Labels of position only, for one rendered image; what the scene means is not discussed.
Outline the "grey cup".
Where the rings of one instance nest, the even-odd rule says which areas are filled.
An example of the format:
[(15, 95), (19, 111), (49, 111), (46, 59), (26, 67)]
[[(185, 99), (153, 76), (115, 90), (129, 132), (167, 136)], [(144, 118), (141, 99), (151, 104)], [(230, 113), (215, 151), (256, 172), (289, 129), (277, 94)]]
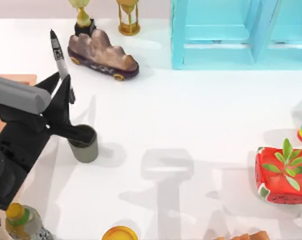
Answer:
[(76, 140), (68, 139), (70, 149), (77, 161), (81, 163), (91, 163), (99, 153), (97, 132), (87, 124), (76, 125), (80, 130), (92, 135), (89, 143), (82, 143)]

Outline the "brown rock toy car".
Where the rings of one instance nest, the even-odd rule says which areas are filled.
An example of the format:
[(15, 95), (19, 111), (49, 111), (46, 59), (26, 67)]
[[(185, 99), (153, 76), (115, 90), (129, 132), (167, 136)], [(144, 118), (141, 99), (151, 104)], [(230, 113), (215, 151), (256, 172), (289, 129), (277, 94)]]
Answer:
[(115, 80), (124, 81), (139, 74), (139, 64), (121, 46), (113, 46), (107, 33), (95, 29), (91, 35), (71, 35), (67, 47), (71, 61)]

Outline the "gold trophy with black base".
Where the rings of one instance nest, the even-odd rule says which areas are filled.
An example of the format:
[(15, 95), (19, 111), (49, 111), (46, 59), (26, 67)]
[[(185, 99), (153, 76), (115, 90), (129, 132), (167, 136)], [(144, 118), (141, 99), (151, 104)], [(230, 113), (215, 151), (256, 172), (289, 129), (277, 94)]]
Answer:
[(74, 25), (75, 35), (78, 37), (80, 34), (85, 34), (90, 37), (96, 29), (95, 20), (85, 11), (85, 7), (90, 0), (68, 0), (68, 2), (77, 10), (76, 23)]

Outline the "clear bottle with yellow cap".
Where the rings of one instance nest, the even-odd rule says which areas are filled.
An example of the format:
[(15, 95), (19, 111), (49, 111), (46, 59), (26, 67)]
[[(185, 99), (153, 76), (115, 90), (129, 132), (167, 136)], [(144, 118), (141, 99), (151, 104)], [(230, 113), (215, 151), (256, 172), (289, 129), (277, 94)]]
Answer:
[(5, 230), (13, 240), (57, 240), (33, 207), (17, 202), (5, 211)]

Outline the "gold hourglass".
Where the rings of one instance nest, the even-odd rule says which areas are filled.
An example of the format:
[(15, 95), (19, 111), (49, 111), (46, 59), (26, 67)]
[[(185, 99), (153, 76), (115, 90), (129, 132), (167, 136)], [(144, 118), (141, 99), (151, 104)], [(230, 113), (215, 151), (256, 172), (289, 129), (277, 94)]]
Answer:
[(140, 32), (139, 0), (116, 0), (118, 3), (118, 31), (125, 36), (134, 36)]

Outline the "yellow round lid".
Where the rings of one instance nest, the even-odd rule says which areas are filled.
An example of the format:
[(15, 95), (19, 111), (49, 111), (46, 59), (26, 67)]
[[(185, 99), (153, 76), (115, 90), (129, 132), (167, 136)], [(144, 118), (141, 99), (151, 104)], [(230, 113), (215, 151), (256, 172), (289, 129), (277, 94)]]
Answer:
[(108, 229), (101, 240), (139, 240), (139, 238), (131, 228), (118, 225)]

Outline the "light blue rack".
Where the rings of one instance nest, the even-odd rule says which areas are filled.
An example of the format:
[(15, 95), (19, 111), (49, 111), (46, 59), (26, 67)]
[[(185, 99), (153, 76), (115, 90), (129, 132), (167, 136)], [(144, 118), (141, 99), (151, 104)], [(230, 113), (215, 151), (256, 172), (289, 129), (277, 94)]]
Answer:
[(302, 0), (171, 0), (177, 70), (302, 70)]

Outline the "brown bread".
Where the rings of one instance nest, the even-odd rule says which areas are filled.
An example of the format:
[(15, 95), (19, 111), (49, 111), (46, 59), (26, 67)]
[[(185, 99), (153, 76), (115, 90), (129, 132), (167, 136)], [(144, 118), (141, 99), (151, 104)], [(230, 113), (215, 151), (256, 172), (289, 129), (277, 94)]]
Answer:
[(253, 234), (245, 233), (239, 236), (235, 236), (231, 239), (226, 239), (223, 236), (219, 236), (214, 240), (270, 240), (270, 238), (266, 231), (258, 231)]

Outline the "watermelon plant pot with plant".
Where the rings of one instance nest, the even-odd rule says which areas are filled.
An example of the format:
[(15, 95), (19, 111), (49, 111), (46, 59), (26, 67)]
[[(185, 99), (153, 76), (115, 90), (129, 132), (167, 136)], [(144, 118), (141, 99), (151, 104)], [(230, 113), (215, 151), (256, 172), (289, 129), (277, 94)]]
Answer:
[(302, 204), (302, 149), (294, 149), (287, 138), (282, 148), (258, 148), (254, 177), (257, 192), (265, 201)]

